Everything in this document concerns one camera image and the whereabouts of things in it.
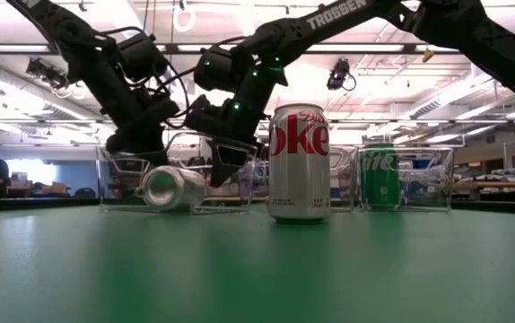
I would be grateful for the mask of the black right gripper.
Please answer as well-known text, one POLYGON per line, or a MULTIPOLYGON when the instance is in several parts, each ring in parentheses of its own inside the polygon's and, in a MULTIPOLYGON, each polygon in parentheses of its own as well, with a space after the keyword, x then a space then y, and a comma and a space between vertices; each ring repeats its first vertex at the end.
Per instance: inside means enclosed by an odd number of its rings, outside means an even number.
MULTIPOLYGON (((246 144, 255 144, 258 113, 233 99, 221 106, 200 95, 190 106, 185 125, 197 132, 220 136, 246 144)), ((211 142, 212 169, 210 186, 220 187, 243 168, 251 156, 251 146, 231 142, 211 142)))

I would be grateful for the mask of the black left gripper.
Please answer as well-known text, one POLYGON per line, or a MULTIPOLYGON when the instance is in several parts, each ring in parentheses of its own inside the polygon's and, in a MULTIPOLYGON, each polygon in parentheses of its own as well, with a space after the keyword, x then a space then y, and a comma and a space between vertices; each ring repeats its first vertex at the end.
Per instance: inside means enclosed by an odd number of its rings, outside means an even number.
POLYGON ((120 127, 106 141, 108 153, 138 153, 152 165, 167 165, 168 156, 161 135, 163 130, 157 129, 167 118, 180 112, 178 104, 169 98, 155 101, 137 118, 120 127), (137 137, 143 137, 140 148, 137 137))

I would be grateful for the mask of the clear plastic bin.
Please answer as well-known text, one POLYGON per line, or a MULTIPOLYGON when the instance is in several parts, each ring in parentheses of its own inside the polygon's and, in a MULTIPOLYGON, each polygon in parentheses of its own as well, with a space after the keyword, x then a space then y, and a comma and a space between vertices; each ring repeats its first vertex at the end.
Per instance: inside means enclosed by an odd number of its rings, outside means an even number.
POLYGON ((97 168, 100 184, 100 206, 107 210, 158 214, 231 214, 247 212, 253 200, 266 193, 266 163, 251 146, 246 165, 220 187, 210 186, 212 169, 211 142, 228 142, 193 131, 175 134, 166 147, 169 163, 193 170, 205 178, 205 198, 201 205, 178 210, 157 211, 138 195, 143 176, 156 167, 140 154, 107 153, 100 150, 97 168))
POLYGON ((347 212, 354 193, 352 146, 328 146, 323 154, 288 144, 268 147, 267 212, 278 222, 323 222, 347 212))
POLYGON ((400 202, 392 210, 370 210, 362 201, 361 159, 356 170, 356 204, 365 212, 448 212, 451 209, 454 151, 450 147, 403 147, 394 145, 398 156, 400 202))

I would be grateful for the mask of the green Sprite can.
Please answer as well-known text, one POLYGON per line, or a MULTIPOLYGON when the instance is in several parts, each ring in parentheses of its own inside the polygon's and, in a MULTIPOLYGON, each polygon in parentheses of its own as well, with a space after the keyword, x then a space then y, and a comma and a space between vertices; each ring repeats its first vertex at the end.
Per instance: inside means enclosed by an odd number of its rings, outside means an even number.
POLYGON ((398 156, 393 144, 370 144, 362 150, 362 201, 370 210, 392 210, 400 202, 398 156))

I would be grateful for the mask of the green table mat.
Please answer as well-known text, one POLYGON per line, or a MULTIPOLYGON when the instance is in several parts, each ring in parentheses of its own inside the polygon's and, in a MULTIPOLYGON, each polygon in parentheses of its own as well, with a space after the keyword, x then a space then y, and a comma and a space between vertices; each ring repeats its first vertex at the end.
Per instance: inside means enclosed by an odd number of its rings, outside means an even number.
POLYGON ((0 323, 515 323, 515 214, 0 212, 0 323))

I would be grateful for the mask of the wooden workbench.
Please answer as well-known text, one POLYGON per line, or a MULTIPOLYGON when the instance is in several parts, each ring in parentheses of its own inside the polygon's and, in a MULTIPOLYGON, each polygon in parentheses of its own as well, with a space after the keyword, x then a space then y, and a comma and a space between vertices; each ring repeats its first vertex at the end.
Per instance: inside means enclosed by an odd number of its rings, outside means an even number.
POLYGON ((456 179, 453 195, 477 201, 515 202, 515 169, 492 170, 488 174, 456 179))

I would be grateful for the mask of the long ceiling light rail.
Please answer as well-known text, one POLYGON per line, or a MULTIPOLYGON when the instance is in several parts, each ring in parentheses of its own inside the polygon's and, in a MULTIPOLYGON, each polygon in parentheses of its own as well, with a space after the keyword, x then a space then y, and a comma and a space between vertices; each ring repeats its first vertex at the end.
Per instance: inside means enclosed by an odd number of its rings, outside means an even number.
MULTIPOLYGON (((197 55, 208 44, 168 44, 158 45, 164 55, 197 55)), ((441 55, 457 55, 458 51, 423 43, 319 43, 305 51, 305 55, 419 55, 426 49, 441 55)), ((55 55, 46 44, 0 44, 0 55, 55 55)))

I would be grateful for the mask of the white ceiling air duct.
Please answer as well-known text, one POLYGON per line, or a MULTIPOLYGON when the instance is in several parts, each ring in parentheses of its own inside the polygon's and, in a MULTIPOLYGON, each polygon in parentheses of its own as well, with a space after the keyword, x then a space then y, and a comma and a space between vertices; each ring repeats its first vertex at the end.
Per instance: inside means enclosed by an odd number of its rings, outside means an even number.
POLYGON ((479 76, 469 76, 457 80, 438 90, 434 95, 414 104, 406 113, 401 115, 400 119, 417 119, 436 109, 445 107, 456 100, 465 98, 466 96, 492 87, 495 80, 488 74, 480 74, 479 76))

